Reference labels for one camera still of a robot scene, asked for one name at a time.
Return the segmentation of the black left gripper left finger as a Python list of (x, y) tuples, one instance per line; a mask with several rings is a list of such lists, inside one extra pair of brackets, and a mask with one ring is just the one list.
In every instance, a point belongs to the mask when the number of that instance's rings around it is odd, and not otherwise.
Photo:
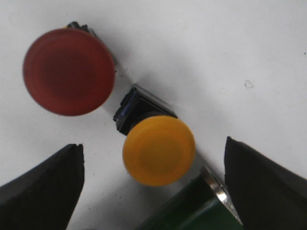
[(83, 146), (69, 144), (1, 186), (0, 228), (65, 230), (83, 185)]

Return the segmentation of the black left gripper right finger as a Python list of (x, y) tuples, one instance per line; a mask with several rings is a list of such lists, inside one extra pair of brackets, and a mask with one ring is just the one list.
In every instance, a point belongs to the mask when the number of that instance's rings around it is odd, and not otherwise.
[(227, 138), (225, 183), (246, 230), (305, 230), (307, 181), (243, 142)]

